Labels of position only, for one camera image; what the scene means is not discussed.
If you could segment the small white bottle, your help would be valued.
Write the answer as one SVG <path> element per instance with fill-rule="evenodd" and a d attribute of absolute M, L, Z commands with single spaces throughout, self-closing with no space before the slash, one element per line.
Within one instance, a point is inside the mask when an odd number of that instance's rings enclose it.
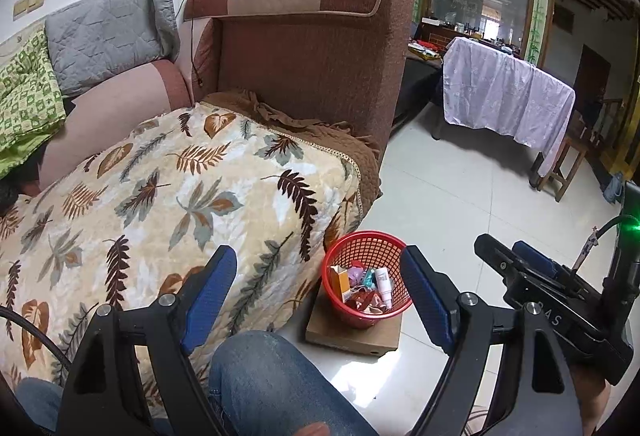
<path fill-rule="evenodd" d="M 376 288 L 386 309 L 393 307 L 393 285 L 386 267 L 378 267 L 374 271 Z"/>

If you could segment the small purple wrapper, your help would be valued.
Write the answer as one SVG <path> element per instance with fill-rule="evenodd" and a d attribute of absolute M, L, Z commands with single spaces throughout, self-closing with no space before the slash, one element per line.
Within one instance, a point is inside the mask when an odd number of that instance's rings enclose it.
<path fill-rule="evenodd" d="M 361 266 L 349 267 L 347 269 L 347 278 L 349 281 L 349 286 L 351 288 L 356 288 L 356 286 L 360 286 L 365 272 L 366 270 Z"/>

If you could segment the orange small box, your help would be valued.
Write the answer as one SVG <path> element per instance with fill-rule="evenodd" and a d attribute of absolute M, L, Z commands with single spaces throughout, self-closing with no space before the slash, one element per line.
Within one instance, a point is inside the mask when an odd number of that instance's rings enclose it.
<path fill-rule="evenodd" d="M 345 304 L 352 296 L 348 270 L 341 266 L 329 266 L 328 278 L 333 294 Z"/>

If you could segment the red candy wrapper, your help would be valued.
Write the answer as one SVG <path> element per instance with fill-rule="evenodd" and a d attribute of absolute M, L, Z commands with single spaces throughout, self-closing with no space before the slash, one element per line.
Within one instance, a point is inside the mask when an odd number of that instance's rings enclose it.
<path fill-rule="evenodd" d="M 346 306 L 360 314 L 379 316 L 385 312 L 386 305 L 375 290 L 359 290 L 352 293 Z"/>

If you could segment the teal wrapper packet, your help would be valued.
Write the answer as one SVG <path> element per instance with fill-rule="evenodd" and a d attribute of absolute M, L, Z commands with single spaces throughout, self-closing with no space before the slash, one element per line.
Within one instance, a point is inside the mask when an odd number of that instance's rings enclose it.
<path fill-rule="evenodd" d="M 372 268 L 368 268 L 364 274 L 362 275 L 361 281 L 360 281 L 360 286 L 363 287 L 363 289 L 366 289 L 368 291 L 373 291 L 376 289 L 376 283 L 375 283 L 375 270 Z"/>

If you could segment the red mesh trash basket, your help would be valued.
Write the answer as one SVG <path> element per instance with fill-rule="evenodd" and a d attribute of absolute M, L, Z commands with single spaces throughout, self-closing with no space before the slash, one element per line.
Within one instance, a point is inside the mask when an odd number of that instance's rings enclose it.
<path fill-rule="evenodd" d="M 367 329 L 403 314 L 412 305 L 400 275 L 401 240 L 359 231 L 329 244 L 321 265 L 323 289 L 341 320 Z"/>

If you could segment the blue jeans leg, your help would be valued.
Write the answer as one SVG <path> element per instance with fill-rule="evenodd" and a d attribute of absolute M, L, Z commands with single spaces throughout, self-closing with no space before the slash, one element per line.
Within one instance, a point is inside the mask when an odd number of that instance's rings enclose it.
<path fill-rule="evenodd" d="M 24 378 L 2 400 L 11 435 L 371 435 L 372 426 L 280 335 L 248 331 L 214 352 L 201 393 L 175 342 L 148 344 L 167 416 L 153 419 L 122 332 L 87 335 L 65 385 Z"/>

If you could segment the leaf pattern plush blanket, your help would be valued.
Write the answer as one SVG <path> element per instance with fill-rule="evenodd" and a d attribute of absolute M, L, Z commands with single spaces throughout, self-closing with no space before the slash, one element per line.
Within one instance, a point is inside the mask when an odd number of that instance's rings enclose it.
<path fill-rule="evenodd" d="M 44 349 L 78 351 L 96 308 L 145 307 L 178 292 L 221 245 L 238 270 L 205 344 L 205 378 L 229 336 L 276 330 L 316 284 L 326 246 L 363 216 L 346 154 L 207 102 L 141 123 L 1 219 L 1 303 L 32 324 L 1 325 L 1 371 L 63 384 Z"/>

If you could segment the cardboard box under basket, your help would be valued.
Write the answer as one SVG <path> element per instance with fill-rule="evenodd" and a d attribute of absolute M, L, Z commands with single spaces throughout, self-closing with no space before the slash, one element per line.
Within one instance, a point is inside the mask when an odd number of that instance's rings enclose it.
<path fill-rule="evenodd" d="M 328 294 L 320 288 L 306 326 L 305 340 L 361 356 L 381 357 L 398 349 L 401 316 L 381 320 L 367 329 L 357 329 L 338 318 Z"/>

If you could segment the brown fringed bedspread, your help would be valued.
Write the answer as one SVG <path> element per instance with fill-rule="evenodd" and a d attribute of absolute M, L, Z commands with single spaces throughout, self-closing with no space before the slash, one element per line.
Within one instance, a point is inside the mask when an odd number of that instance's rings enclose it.
<path fill-rule="evenodd" d="M 293 135 L 300 140 L 311 142 L 323 148 L 329 148 L 349 156 L 360 169 L 360 196 L 362 216 L 381 195 L 380 171 L 381 150 L 371 136 L 355 136 L 352 126 L 347 122 L 329 124 L 316 118 L 298 120 L 286 113 L 268 106 L 254 92 L 212 92 L 202 102 L 238 111 L 255 122 L 276 130 L 279 133 Z"/>

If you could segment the pink bolster pillow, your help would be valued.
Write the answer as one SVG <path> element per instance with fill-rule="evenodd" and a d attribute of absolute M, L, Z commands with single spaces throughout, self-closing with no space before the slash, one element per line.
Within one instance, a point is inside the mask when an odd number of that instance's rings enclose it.
<path fill-rule="evenodd" d="M 168 60 L 142 64 L 113 76 L 73 100 L 61 129 L 44 145 L 21 192 L 36 196 L 77 165 L 126 138 L 140 123 L 189 107 L 192 99 L 179 69 Z"/>

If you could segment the white cloth covered table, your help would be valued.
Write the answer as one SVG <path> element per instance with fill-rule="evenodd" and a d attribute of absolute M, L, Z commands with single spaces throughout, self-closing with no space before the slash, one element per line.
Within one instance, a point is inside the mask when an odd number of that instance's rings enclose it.
<path fill-rule="evenodd" d="M 540 153 L 537 174 L 544 178 L 564 139 L 575 92 L 526 61 L 457 37 L 444 57 L 442 102 L 448 124 L 486 128 Z"/>

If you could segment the green patterned quilt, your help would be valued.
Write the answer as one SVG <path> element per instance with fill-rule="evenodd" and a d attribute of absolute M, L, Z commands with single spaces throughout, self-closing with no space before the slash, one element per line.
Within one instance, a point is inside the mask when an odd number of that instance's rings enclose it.
<path fill-rule="evenodd" d="M 22 165 L 65 120 L 46 32 L 40 28 L 1 68 L 1 177 Z"/>

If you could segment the grey quilted pillow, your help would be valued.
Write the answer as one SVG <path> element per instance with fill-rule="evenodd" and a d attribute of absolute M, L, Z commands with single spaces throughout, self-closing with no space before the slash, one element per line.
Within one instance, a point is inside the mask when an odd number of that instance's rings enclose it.
<path fill-rule="evenodd" d="M 44 32 L 66 98 L 180 48 L 174 0 L 81 0 L 49 14 Z"/>

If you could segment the beige wall switch plate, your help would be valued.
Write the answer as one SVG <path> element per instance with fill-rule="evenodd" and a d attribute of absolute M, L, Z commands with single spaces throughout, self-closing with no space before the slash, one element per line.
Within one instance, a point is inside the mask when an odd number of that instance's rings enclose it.
<path fill-rule="evenodd" d="M 13 6 L 13 20 L 17 20 L 23 17 L 24 14 L 29 14 L 37 10 L 42 7 L 43 4 L 44 0 L 17 0 Z"/>

